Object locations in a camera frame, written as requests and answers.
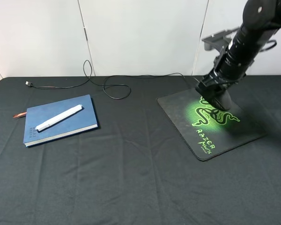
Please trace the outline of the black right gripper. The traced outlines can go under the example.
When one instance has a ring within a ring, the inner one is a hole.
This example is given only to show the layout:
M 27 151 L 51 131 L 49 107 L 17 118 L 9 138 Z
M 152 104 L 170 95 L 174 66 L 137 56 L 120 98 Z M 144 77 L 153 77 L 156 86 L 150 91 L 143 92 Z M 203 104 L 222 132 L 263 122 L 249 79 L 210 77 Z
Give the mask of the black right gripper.
M 229 80 L 222 76 L 219 72 L 211 70 L 207 75 L 203 76 L 203 79 L 195 87 L 196 91 L 208 102 L 216 100 L 219 97 L 223 97 L 228 93 L 228 88 L 239 83 L 245 74 L 241 75 L 235 80 Z

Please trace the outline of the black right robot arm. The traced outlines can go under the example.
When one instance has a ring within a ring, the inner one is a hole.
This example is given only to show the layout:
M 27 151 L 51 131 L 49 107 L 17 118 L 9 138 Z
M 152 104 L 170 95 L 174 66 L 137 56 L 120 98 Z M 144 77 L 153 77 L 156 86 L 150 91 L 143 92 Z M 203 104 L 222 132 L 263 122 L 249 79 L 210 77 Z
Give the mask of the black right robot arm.
M 280 28 L 281 0 L 247 1 L 240 27 L 203 39 L 205 50 L 216 49 L 219 56 L 196 91 L 211 105 L 230 103 L 227 89 L 245 77 L 254 58 Z

